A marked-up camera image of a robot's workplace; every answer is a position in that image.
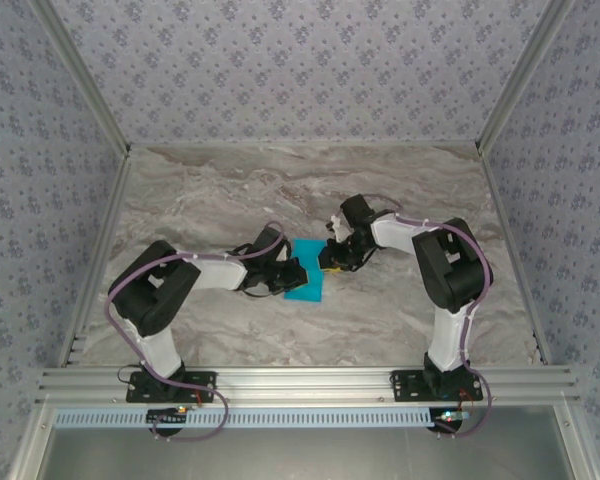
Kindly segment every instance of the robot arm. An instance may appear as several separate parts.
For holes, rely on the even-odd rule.
[[[125,327],[146,361],[162,377],[180,381],[184,365],[178,355],[170,323],[192,290],[221,288],[246,291],[265,284],[271,294],[292,290],[307,283],[305,270],[297,258],[289,258],[290,244],[283,239],[269,252],[253,258],[233,258],[253,254],[271,246],[280,233],[266,227],[253,244],[245,244],[226,256],[198,255],[165,263],[134,279],[113,300]],[[164,240],[151,244],[111,285],[110,292],[140,267],[176,254]],[[163,386],[165,398],[175,394]]]
[[[460,344],[467,309],[484,285],[478,255],[455,234],[425,225],[406,225],[389,210],[376,213],[362,195],[347,199],[341,209],[351,233],[344,237],[343,227],[335,218],[327,224],[337,235],[335,240],[327,241],[320,254],[321,268],[356,271],[370,253],[382,248],[395,248],[416,256],[425,289],[435,305],[433,339],[425,354],[425,378],[428,370],[431,389],[444,396],[444,388],[433,388],[433,384],[463,369]],[[455,218],[447,224],[473,238],[463,220]]]

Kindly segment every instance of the aluminum frame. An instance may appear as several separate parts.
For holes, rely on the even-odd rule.
[[[404,407],[393,400],[389,375],[397,369],[422,367],[219,367],[218,389],[232,407],[240,408],[350,408],[390,409]],[[494,408],[550,405],[561,426],[571,467],[577,480],[600,480],[600,462],[587,436],[575,376],[565,366],[477,367],[492,387]],[[126,385],[117,379],[118,369],[55,368],[44,371],[35,398],[35,409],[23,438],[10,480],[37,477],[61,408],[129,408]],[[476,402],[485,405],[486,401]],[[152,405],[161,408],[173,404]],[[413,407],[454,405],[414,402]],[[218,411],[219,401],[205,405]]]

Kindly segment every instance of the marble tabletop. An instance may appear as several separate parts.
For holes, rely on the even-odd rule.
[[[411,218],[467,221],[495,283],[476,313],[475,364],[527,364],[536,344],[475,148],[415,146],[139,147],[81,363],[123,365],[133,352],[106,323],[105,294],[150,243],[219,253],[278,220],[288,238],[327,238],[356,193],[400,201]],[[383,208],[382,202],[372,206]],[[325,277],[319,304],[221,290],[191,294],[172,323],[188,365],[417,365],[433,305],[414,258],[383,250],[356,273]]]

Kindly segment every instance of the blue floral wallpaper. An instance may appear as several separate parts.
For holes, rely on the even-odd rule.
[[[0,0],[0,479],[53,366],[117,159],[24,0]]]
[[[546,0],[53,0],[131,143],[478,136]]]
[[[600,445],[600,0],[579,0],[489,154],[556,363]]]

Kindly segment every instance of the wire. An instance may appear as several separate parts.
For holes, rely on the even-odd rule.
[[[376,253],[378,251],[378,247],[375,247],[373,250],[371,250],[367,256],[364,258],[364,260],[362,260],[362,263],[360,263],[360,265],[355,266],[354,268],[351,269],[352,272],[357,272],[358,270],[360,270],[362,267],[364,267],[367,262],[369,261],[369,259],[371,258],[371,256]]]
[[[258,252],[250,253],[250,254],[247,254],[247,255],[237,255],[237,256],[228,256],[228,255],[198,255],[198,254],[195,254],[195,253],[192,253],[192,252],[180,252],[180,253],[176,253],[175,255],[169,255],[167,257],[163,257],[163,258],[160,258],[160,259],[155,260],[153,262],[149,262],[146,265],[143,265],[138,270],[136,270],[135,272],[131,273],[128,277],[124,278],[118,285],[116,285],[116,287],[113,290],[111,290],[111,292],[107,296],[107,298],[106,298],[106,300],[104,302],[104,316],[109,321],[109,323],[113,326],[113,328],[118,332],[118,334],[123,338],[123,340],[127,343],[127,345],[129,345],[129,347],[131,347],[131,350],[133,350],[135,352],[135,354],[138,356],[138,358],[140,358],[140,365],[142,365],[156,380],[158,380],[158,381],[160,381],[162,383],[165,383],[167,385],[171,385],[173,387],[179,387],[179,388],[186,388],[186,389],[194,390],[194,391],[197,391],[197,392],[201,392],[201,391],[202,392],[209,392],[209,393],[215,395],[217,398],[219,398],[220,401],[222,402],[223,407],[224,407],[224,415],[222,416],[222,420],[209,433],[206,433],[204,435],[200,435],[198,437],[177,437],[177,438],[171,438],[171,437],[163,437],[161,435],[158,435],[156,433],[156,431],[155,431],[155,428],[154,428],[153,430],[154,430],[154,434],[156,435],[156,439],[161,439],[161,440],[164,440],[164,441],[167,441],[167,439],[168,439],[168,441],[171,441],[171,442],[185,443],[185,442],[201,442],[201,441],[208,440],[210,438],[215,437],[216,435],[218,435],[222,431],[222,429],[224,428],[225,424],[227,423],[227,420],[229,419],[229,402],[224,397],[224,395],[222,395],[215,388],[211,388],[211,387],[207,387],[207,386],[203,386],[203,385],[195,385],[193,383],[177,382],[175,380],[170,380],[168,378],[165,378],[162,375],[160,375],[158,372],[156,372],[155,369],[153,368],[153,366],[149,362],[147,362],[147,359],[144,356],[144,353],[142,352],[142,350],[140,350],[140,348],[129,337],[129,335],[127,335],[127,333],[124,331],[124,329],[120,326],[120,324],[111,315],[111,303],[113,302],[113,299],[116,298],[116,295],[118,295],[133,280],[135,280],[139,276],[143,275],[144,273],[150,271],[151,269],[153,269],[153,268],[155,268],[155,267],[157,267],[159,265],[163,265],[165,263],[168,263],[168,262],[174,262],[176,260],[184,260],[184,259],[189,259],[189,258],[226,260],[226,261],[248,260],[250,258],[255,258],[255,257],[258,257],[260,255],[264,255],[265,253],[268,253],[271,250],[273,250],[274,248],[276,248],[278,246],[278,244],[280,242],[282,242],[283,239],[284,239],[284,230],[282,228],[282,225],[279,222],[276,222],[275,220],[272,220],[272,221],[268,222],[265,225],[265,228],[268,227],[268,226],[275,226],[275,227],[277,227],[278,230],[280,231],[280,235],[278,236],[278,238],[271,245],[269,245],[266,248],[263,248],[262,250],[260,250]]]
[[[122,379],[120,378],[120,372],[122,372],[122,370],[124,370],[125,368],[131,368],[131,367],[134,367],[134,368],[140,368],[140,365],[139,365],[139,364],[135,364],[135,363],[130,363],[129,365],[123,365],[122,367],[120,367],[120,368],[118,369],[118,371],[117,371],[117,373],[116,373],[116,377],[118,377],[118,381],[119,381],[120,383],[126,383],[127,385],[131,385],[131,382],[129,382],[129,381],[127,381],[127,380],[122,380]]]
[[[473,415],[473,411],[475,410],[475,406],[473,404],[473,397],[464,388],[459,389],[458,392],[460,393],[460,403],[458,405],[458,410],[462,411],[462,397],[467,397],[471,401],[471,411],[469,412],[469,415]]]
[[[396,372],[391,372],[389,374],[389,383],[391,383],[392,387],[395,387],[396,383],[398,383],[398,374]]]

